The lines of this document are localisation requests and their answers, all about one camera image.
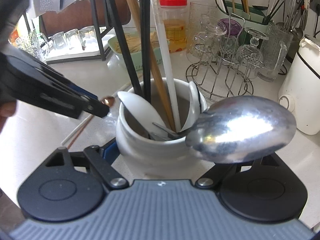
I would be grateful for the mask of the copper and white chopsticks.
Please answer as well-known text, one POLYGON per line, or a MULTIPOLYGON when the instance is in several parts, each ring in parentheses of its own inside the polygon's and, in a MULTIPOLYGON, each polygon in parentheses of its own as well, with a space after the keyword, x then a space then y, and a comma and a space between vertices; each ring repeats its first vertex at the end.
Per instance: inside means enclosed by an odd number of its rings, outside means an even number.
MULTIPOLYGON (((106 96, 102 98, 101 102, 111 108, 115 103, 114 96, 106 96)), ((85 130, 85 128, 89 125, 89 123, 95 118, 95 115, 90 114, 86 117, 72 132, 61 142, 61 146, 70 149, 73 144, 77 141, 78 137, 80 137, 81 133, 85 130)))

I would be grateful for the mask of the large metal spoon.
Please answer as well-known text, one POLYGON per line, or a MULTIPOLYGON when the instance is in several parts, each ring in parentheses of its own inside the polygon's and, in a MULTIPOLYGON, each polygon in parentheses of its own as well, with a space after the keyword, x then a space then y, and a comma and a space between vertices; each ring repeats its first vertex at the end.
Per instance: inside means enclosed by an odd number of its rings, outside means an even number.
POLYGON ((253 161, 284 148, 297 129, 294 115, 259 96, 236 96, 212 104, 185 137, 199 159, 216 164, 253 161))

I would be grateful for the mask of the white ceramic utensil crock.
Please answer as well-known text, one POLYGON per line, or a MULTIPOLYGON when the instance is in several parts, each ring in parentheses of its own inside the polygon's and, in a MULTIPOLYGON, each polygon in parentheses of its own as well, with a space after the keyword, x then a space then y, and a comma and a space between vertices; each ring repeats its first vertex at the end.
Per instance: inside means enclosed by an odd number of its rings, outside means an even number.
MULTIPOLYGON (((188 83, 174 79, 183 126, 189 111, 188 83)), ((151 80, 151 104, 168 126, 168 120, 160 101, 154 80, 151 80)), ((191 179, 202 168, 202 161, 194 156, 194 151, 185 145, 185 138, 170 141, 155 141, 146 137, 139 123, 120 103, 116 125, 116 142, 121 155, 132 173, 142 177, 168 179, 191 179)))

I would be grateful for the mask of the white ceramic soup spoon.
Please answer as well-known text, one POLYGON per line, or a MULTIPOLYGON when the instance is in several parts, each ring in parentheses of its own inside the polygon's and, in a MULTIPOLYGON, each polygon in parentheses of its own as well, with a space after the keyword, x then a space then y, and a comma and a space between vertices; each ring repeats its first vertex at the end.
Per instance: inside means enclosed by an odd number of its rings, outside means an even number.
POLYGON ((156 129, 153 122, 165 126, 161 116, 155 108, 143 97, 125 91, 117 93, 118 98, 125 108, 130 112, 134 119, 145 129, 156 129))

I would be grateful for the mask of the white black-rimmed ceramic spoon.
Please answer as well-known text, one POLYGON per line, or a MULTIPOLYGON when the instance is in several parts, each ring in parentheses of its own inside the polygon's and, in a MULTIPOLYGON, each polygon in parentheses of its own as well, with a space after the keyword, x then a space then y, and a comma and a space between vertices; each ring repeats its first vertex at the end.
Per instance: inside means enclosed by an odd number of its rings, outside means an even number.
POLYGON ((189 112, 181 132, 190 128, 202 112, 200 93, 194 81, 189 82, 189 112))

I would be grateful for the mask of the black chopstick left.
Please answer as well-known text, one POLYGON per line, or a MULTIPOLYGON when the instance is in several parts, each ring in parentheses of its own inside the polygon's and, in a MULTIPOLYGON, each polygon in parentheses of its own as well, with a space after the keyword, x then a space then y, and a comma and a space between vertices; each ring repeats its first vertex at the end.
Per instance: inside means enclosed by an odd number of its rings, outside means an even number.
POLYGON ((129 47, 127 45, 125 34, 124 34, 122 24, 121 24, 121 21, 119 18, 116 2, 115 2, 115 0, 106 0, 106 3, 107 3, 108 10, 109 10, 110 18, 112 21, 112 25, 113 25, 114 30, 116 32, 116 36, 117 36, 117 39, 119 42, 119 46, 120 46, 120 49, 122 52, 125 66, 126 66, 127 72, 130 77, 132 87, 133 87, 134 92, 136 94, 138 94, 139 96, 142 96, 143 95, 142 88, 139 84, 139 79, 138 79, 136 70, 133 65, 133 61, 132 61, 132 58, 130 55, 129 47))

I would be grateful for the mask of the black chopstick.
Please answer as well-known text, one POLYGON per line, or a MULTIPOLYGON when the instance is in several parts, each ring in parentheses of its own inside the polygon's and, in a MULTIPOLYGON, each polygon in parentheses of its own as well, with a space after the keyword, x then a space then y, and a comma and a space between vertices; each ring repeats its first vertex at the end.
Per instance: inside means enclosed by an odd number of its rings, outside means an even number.
POLYGON ((143 95, 142 88, 139 84, 139 79, 138 79, 136 70, 133 65, 133 61, 132 61, 132 58, 130 55, 129 47, 127 45, 125 34, 124 34, 122 24, 121 24, 121 21, 119 18, 116 2, 115 2, 115 0, 106 0, 106 3, 107 3, 108 10, 109 10, 110 18, 112 21, 112 25, 113 25, 114 30, 116 32, 116 36, 117 36, 117 39, 119 42, 119 46, 120 46, 120 49, 122 52, 125 66, 126 66, 127 72, 130 77, 132 87, 133 87, 134 92, 136 94, 138 94, 139 96, 142 96, 143 95))
POLYGON ((140 39, 142 49, 142 66, 144 82, 144 99, 151 102, 151 60, 150 60, 150 0, 139 0, 140 2, 140 39))

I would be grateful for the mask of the black metal shelf rack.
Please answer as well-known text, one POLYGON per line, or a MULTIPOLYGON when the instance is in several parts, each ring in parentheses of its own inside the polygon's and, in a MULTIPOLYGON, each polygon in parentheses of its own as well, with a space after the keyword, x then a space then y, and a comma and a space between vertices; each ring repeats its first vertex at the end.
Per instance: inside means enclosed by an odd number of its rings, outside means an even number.
MULTIPOLYGON (((114 0, 121 24, 130 21, 125 0, 114 0)), ((90 59, 106 60, 110 49, 104 37, 113 28, 107 0, 30 0, 24 14, 27 28, 33 19, 39 20, 39 31, 51 40, 54 51, 47 56, 48 63, 90 59)))

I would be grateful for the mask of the upturned crystal goblet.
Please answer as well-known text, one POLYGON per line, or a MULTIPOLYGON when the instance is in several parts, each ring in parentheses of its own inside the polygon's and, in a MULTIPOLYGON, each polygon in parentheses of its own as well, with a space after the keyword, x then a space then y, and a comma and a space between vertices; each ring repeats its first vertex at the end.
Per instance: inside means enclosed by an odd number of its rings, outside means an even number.
POLYGON ((264 68, 264 57, 261 50, 258 48, 259 41, 267 41, 268 36, 258 30, 250 27, 245 27, 245 32, 251 35, 249 44, 243 44, 236 52, 236 60, 240 67, 245 68, 245 77, 254 79, 257 77, 259 70, 264 68))

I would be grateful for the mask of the green basket of sticks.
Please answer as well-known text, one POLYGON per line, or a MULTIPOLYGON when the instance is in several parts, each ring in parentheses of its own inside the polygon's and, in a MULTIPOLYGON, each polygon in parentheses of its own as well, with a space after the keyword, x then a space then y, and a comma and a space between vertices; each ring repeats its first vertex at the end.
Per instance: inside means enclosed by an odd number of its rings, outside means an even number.
MULTIPOLYGON (((141 42, 138 33, 125 33, 126 42, 131 54, 132 62, 136 71, 142 70, 142 54, 141 54, 141 42)), ((153 52, 156 57, 157 64, 162 62, 161 50, 159 47, 158 37, 156 31, 150 33, 150 41, 153 48, 153 52)), ((114 52, 116 57, 124 63, 123 55, 120 49, 120 45, 116 36, 108 40, 108 45, 114 52)))

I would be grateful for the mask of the tall clear glass tumbler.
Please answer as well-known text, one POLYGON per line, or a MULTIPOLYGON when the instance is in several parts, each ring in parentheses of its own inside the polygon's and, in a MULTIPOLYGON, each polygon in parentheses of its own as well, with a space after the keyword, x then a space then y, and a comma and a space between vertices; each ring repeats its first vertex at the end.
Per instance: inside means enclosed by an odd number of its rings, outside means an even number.
POLYGON ((195 43, 204 43, 203 40, 197 38, 200 32, 205 31, 200 20, 203 15, 215 16, 216 11, 217 5, 215 3, 190 2, 186 56, 191 63, 197 63, 200 58, 201 52, 195 49, 195 43))

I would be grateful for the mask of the wooden chopsticks in crock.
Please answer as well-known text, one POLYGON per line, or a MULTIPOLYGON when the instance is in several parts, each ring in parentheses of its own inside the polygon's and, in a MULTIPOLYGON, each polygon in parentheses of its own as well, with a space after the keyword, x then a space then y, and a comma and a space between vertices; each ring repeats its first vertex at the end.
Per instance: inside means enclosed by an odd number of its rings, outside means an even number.
POLYGON ((140 6, 137 0, 126 0, 131 15, 136 25, 141 42, 142 65, 143 65, 143 94, 145 100, 151 101, 151 78, 153 78, 159 98, 167 116, 170 128, 175 130, 174 116, 171 109, 170 99, 168 97, 165 85, 163 83, 161 72, 159 70, 153 48, 150 42, 150 0, 142 0, 140 6))

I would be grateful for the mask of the purple glass cup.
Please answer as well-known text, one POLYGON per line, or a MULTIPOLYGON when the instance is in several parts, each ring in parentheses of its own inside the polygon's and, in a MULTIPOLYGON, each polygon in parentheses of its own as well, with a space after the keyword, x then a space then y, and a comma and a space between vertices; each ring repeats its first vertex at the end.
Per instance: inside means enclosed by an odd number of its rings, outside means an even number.
POLYGON ((231 35, 231 36, 237 36, 239 33, 241 33, 242 27, 241 25, 233 20, 228 18, 223 18, 218 20, 218 26, 219 26, 219 34, 220 35, 231 35))

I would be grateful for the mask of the black chopstick right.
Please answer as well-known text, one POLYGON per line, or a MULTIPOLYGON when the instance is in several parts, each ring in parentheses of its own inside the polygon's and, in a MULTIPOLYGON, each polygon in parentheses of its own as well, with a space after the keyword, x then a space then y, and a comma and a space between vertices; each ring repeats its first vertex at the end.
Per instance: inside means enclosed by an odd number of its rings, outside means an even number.
POLYGON ((151 102, 151 60, 150 60, 150 0, 139 0, 140 2, 140 39, 142 49, 142 66, 144 82, 144 99, 151 102))

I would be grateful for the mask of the white long chopstick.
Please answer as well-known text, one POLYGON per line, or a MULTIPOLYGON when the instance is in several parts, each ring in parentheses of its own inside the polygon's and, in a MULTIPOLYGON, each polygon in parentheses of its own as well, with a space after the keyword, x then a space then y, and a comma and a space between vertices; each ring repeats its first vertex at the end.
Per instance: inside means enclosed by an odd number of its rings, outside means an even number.
POLYGON ((156 31, 157 31, 158 41, 159 41, 160 50, 162 54, 165 77, 167 81, 167 88, 168 88, 169 97, 170 97, 171 109, 172 109, 173 118, 174 118, 174 124, 175 124, 174 128, 175 128, 175 131, 179 132, 181 129, 180 115, 178 110, 175 81, 172 74, 169 46, 168 46, 167 36, 165 33, 164 21, 161 14, 161 6, 160 6, 159 0, 151 0, 151 5, 153 9, 154 19, 156 24, 156 31))

